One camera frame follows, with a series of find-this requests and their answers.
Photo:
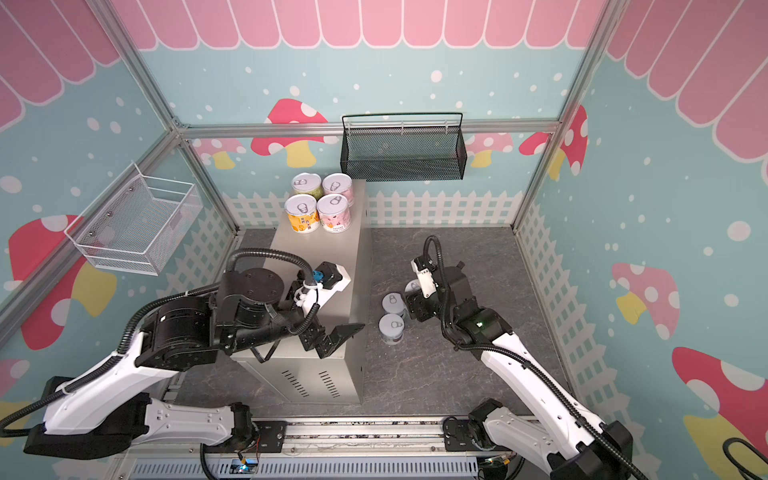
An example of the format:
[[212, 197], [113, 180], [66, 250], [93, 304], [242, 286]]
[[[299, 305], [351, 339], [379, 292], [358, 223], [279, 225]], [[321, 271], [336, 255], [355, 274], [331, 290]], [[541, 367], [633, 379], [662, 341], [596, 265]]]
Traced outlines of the black mesh wall basket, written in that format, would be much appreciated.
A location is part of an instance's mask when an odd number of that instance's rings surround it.
[[460, 112], [350, 114], [340, 167], [369, 182], [452, 181], [464, 178], [467, 149]]

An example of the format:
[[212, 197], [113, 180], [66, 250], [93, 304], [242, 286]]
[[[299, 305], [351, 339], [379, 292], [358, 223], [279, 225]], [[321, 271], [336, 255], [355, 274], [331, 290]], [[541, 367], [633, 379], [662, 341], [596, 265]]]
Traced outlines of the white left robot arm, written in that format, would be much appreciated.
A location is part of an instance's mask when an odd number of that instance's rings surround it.
[[312, 266], [289, 252], [239, 249], [217, 283], [141, 307], [109, 356], [78, 377], [50, 379], [40, 400], [2, 419], [1, 434], [23, 438], [28, 454], [75, 460], [156, 442], [224, 453], [256, 449], [262, 436], [247, 405], [173, 406], [150, 388], [222, 355], [275, 350], [291, 337], [330, 356], [361, 330], [358, 323], [327, 330], [318, 319], [350, 281], [332, 262]]

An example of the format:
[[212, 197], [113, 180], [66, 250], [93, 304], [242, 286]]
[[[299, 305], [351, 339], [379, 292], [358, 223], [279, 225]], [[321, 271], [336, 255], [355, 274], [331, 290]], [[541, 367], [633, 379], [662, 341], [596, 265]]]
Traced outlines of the pink white label can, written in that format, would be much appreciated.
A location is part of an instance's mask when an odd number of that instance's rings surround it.
[[317, 211], [322, 227], [328, 232], [344, 232], [351, 224], [349, 202], [341, 194], [324, 195], [317, 201]]

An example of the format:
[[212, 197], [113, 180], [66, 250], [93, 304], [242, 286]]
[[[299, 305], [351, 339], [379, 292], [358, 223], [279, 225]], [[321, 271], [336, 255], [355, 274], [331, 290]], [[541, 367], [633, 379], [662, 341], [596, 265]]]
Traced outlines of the green label can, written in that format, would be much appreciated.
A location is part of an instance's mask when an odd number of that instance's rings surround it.
[[325, 195], [322, 186], [322, 178], [316, 173], [303, 172], [297, 174], [292, 179], [291, 186], [295, 194], [310, 195], [316, 200], [319, 200]]

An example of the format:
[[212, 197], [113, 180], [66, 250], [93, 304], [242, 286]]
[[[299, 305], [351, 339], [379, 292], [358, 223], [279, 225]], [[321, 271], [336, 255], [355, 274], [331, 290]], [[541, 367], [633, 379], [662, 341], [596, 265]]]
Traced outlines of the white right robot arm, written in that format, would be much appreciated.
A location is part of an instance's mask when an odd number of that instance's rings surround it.
[[478, 304], [463, 266], [448, 267], [440, 240], [426, 238], [411, 267], [420, 288], [406, 295], [420, 322], [436, 318], [442, 336], [469, 352], [523, 401], [535, 421], [519, 419], [493, 399], [469, 416], [475, 443], [502, 447], [536, 465], [552, 479], [641, 479], [633, 437], [619, 421], [604, 422], [577, 401], [533, 357], [496, 311]]

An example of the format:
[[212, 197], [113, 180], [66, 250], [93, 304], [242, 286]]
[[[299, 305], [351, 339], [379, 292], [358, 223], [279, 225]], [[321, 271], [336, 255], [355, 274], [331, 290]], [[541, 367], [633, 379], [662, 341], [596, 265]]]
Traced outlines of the yellow label can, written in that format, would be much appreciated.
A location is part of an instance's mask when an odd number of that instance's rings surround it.
[[308, 234], [320, 227], [315, 197], [309, 194], [293, 195], [286, 200], [284, 208], [294, 232]]

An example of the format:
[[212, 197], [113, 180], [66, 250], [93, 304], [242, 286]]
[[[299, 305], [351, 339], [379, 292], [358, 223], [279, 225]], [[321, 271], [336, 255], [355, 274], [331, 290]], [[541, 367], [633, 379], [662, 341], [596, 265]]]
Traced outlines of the brown label can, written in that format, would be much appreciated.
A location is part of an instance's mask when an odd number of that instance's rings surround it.
[[421, 290], [420, 281], [418, 279], [414, 279], [414, 280], [409, 281], [406, 284], [405, 289], [404, 289], [404, 294], [408, 295], [408, 294], [412, 294], [414, 292], [419, 292], [420, 290]]

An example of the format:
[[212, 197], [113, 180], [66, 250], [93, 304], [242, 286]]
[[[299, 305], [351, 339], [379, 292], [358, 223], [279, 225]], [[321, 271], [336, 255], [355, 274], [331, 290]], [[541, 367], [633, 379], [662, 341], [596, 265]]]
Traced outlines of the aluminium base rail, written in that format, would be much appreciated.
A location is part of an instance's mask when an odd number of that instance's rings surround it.
[[143, 445], [111, 460], [107, 479], [591, 479], [611, 460], [572, 418], [555, 428], [501, 408], [466, 417], [261, 420], [258, 447], [201, 453]]

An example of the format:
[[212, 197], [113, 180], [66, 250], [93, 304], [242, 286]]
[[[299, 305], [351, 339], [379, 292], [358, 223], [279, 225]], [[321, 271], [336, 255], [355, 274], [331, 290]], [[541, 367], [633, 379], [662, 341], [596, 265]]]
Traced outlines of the grey label can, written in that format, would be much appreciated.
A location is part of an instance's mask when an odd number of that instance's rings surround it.
[[397, 314], [383, 315], [379, 320], [378, 327], [382, 340], [388, 345], [395, 345], [403, 338], [405, 323], [403, 318]]

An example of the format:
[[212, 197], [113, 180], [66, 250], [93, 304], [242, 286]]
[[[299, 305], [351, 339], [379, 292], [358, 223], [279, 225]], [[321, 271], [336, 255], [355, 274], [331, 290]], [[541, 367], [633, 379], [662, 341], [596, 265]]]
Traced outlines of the grey metal cabinet counter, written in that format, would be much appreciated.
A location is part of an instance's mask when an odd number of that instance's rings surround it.
[[354, 332], [354, 324], [367, 324], [372, 276], [372, 238], [369, 225], [366, 182], [353, 182], [355, 202], [351, 225], [341, 233], [322, 228], [310, 234], [293, 232], [289, 221], [280, 221], [271, 247], [294, 253], [316, 267], [323, 261], [344, 267], [351, 282], [333, 294], [319, 310], [318, 322], [325, 331], [320, 344], [305, 349], [302, 341], [314, 332], [282, 340], [277, 348], [259, 346], [231, 359], [292, 403], [359, 404], [363, 396], [366, 335]]

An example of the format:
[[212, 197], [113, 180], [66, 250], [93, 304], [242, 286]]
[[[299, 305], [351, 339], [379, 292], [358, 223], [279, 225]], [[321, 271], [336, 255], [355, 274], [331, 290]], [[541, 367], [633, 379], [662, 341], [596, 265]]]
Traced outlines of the white lid can left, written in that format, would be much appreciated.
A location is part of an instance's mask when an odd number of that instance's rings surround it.
[[408, 317], [408, 309], [402, 295], [398, 292], [390, 292], [382, 298], [382, 308], [387, 314], [398, 315], [405, 319]]

